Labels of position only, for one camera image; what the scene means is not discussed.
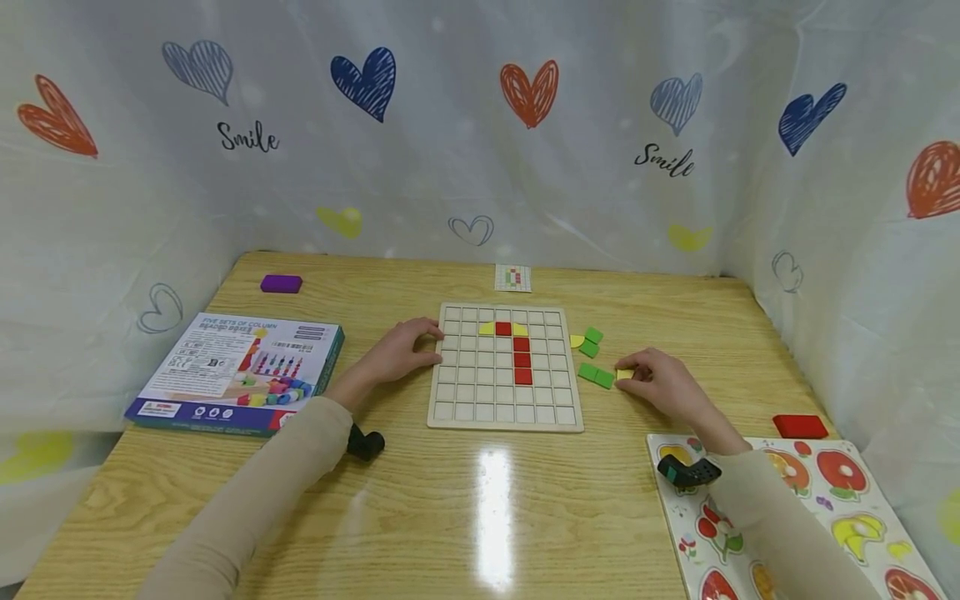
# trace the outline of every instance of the right hand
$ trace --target right hand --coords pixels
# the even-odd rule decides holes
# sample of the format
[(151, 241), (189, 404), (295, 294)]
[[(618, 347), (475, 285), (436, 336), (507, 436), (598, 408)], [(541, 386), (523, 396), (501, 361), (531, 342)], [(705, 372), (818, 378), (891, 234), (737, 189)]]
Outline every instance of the right hand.
[(647, 400), (671, 419), (695, 426), (698, 420), (716, 412), (703, 388), (684, 363), (656, 348), (624, 356), (618, 369), (633, 369), (631, 379), (616, 382), (618, 390)]

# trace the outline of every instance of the red block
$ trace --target red block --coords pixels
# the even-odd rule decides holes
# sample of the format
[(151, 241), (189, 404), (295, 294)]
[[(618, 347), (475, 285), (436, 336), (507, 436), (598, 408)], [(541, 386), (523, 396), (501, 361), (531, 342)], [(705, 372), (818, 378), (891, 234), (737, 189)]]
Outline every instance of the red block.
[(529, 369), (514, 369), (514, 383), (517, 385), (533, 385), (534, 372)]
[(774, 425), (784, 438), (822, 440), (829, 432), (816, 415), (776, 415)]

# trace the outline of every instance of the wooden grid board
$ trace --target wooden grid board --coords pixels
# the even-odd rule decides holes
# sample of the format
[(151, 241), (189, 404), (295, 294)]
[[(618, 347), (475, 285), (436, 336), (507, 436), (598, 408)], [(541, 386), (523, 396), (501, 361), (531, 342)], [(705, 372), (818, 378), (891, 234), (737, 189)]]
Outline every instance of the wooden grid board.
[[(747, 442), (767, 452), (784, 483), (863, 569), (878, 598), (947, 600), (853, 444), (761, 438)], [(657, 472), (657, 463), (667, 454), (688, 465), (705, 457), (700, 442), (652, 434), (647, 445), (690, 600), (781, 598), (763, 562), (752, 555), (750, 544), (707, 489), (676, 488)]]
[(584, 430), (562, 308), (445, 302), (440, 327), (428, 426)]

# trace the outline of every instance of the wooden table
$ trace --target wooden table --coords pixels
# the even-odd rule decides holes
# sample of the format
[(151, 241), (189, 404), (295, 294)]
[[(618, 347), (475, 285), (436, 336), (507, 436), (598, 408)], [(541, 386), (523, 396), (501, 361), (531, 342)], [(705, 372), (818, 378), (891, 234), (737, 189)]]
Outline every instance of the wooden table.
[[(262, 294), (268, 273), (302, 276), (300, 293)], [(683, 358), (744, 435), (777, 435), (778, 413), (822, 415), (741, 281), (535, 269), (533, 283), (507, 294), (493, 265), (254, 252), (208, 310), (340, 323), (339, 371), (445, 300), (557, 305), (572, 332), (607, 334), (601, 360), (647, 346)], [(644, 440), (682, 428), (581, 383), (583, 434), (428, 429), (429, 387), (424, 371), (374, 393), (358, 420), (387, 450), (370, 465), (347, 457), (305, 494), (237, 597), (686, 598)], [(131, 427), (17, 600), (132, 597), (262, 444)]]

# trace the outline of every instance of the blue heart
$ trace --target blue heart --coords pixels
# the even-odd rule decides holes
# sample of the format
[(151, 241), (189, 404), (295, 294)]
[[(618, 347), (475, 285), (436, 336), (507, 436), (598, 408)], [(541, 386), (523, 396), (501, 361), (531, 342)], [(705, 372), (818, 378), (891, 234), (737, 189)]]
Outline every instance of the blue heart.
[(233, 61), (223, 46), (209, 39), (201, 39), (190, 46), (190, 52), (187, 52), (183, 46), (168, 41), (164, 42), (161, 51), (177, 79), (228, 106), (227, 88), (233, 77)]
[(694, 73), (688, 83), (678, 77), (665, 79), (650, 94), (650, 110), (679, 136), (686, 122), (693, 117), (704, 91), (704, 78)]
[(396, 60), (387, 48), (374, 49), (363, 63), (363, 72), (346, 57), (333, 57), (330, 77), (345, 96), (369, 116), (383, 123), (383, 115), (394, 95)]
[(806, 139), (813, 134), (824, 119), (840, 104), (847, 95), (847, 84), (837, 84), (827, 90), (820, 102), (814, 106), (813, 96), (798, 96), (783, 109), (780, 118), (780, 139), (791, 156), (796, 156)]

